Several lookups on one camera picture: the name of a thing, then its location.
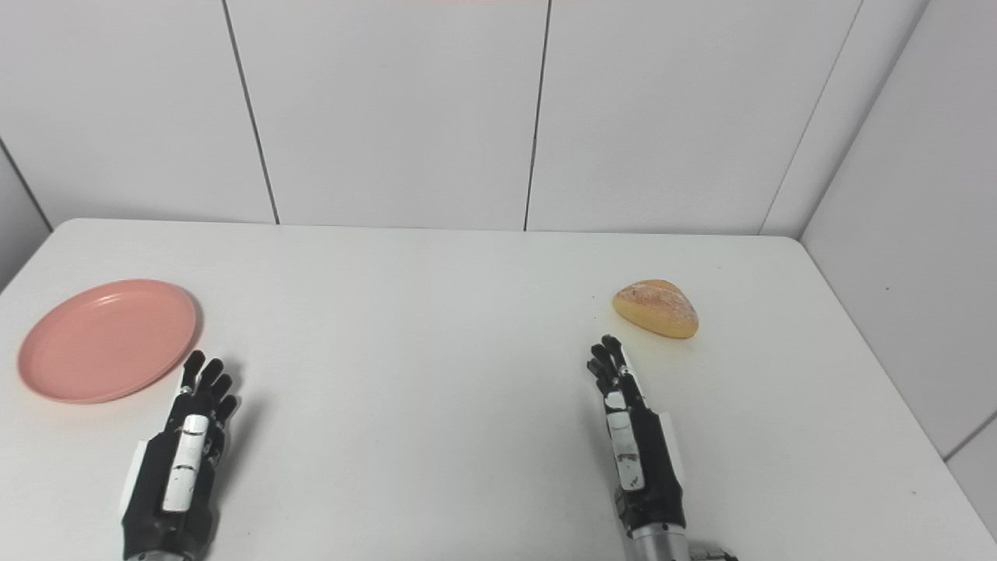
pink plate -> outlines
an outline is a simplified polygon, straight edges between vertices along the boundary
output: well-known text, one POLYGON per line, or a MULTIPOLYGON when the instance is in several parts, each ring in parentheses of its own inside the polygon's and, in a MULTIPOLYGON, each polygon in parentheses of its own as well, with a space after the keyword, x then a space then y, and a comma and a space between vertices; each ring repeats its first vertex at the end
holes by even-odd
POLYGON ((119 280, 56 306, 21 344, 17 365, 34 391, 100 403, 139 391, 186 354, 197 327, 190 296, 159 280, 119 280))

bread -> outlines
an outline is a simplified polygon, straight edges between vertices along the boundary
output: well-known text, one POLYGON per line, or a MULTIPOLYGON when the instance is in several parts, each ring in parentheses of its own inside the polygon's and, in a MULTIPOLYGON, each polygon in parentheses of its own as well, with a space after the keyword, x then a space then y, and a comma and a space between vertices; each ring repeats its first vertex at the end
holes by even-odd
POLYGON ((613 308, 626 319, 669 337, 686 339, 699 329, 699 316, 677 286, 642 280, 616 293, 613 308))

white table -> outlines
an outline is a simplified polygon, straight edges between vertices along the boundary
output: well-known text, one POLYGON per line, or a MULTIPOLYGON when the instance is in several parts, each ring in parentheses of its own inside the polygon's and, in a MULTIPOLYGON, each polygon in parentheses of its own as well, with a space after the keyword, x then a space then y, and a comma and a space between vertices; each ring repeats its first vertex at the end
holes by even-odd
POLYGON ((188 289, 197 346, 240 379, 211 561, 622 559, 584 368, 605 332, 672 413, 693 539, 743 561, 997 559, 796 242, 96 220, 0 295, 4 558, 119 558, 122 482, 177 373, 66 405, 15 357, 52 306, 128 278, 188 289), (645 278, 688 294, 694 338, 615 314, 645 278))

robotic hand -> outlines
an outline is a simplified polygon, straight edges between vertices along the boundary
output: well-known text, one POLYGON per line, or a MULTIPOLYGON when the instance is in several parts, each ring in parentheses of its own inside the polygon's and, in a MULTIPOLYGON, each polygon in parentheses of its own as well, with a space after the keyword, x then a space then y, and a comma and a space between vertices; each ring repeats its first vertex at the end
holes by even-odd
POLYGON ((221 360, 201 371, 203 365, 199 350, 183 364, 166 426, 141 456, 122 518, 128 561, 195 561, 212 537, 208 501, 225 447, 225 422, 237 400, 226 395, 232 378, 221 373, 221 360))
POLYGON ((619 475, 616 510, 627 536, 633 540, 637 559, 737 561, 724 552, 690 552, 685 535, 682 485, 676 474, 681 471, 676 469, 680 465, 677 451, 669 453, 666 431, 657 413, 644 401, 620 341, 605 335, 601 344, 592 346, 592 356, 587 366, 602 392, 619 475))

white thumb segment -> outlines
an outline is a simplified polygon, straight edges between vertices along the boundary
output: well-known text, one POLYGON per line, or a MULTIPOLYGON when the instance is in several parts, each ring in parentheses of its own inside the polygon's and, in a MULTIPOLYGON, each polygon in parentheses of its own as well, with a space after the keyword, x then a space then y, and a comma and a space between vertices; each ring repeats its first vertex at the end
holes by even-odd
POLYGON ((163 510, 166 512, 186 512, 190 508, 208 423, 204 415, 188 415, 183 420, 183 430, 176 445, 176 455, 173 456, 169 482, 163 496, 163 510))
POLYGON ((620 477, 620 486, 624 491, 636 491, 644 488, 644 469, 640 464, 640 449, 633 435, 630 424, 630 413, 615 411, 606 415, 606 425, 609 426, 609 438, 613 444, 613 455, 616 457, 616 473, 620 477))

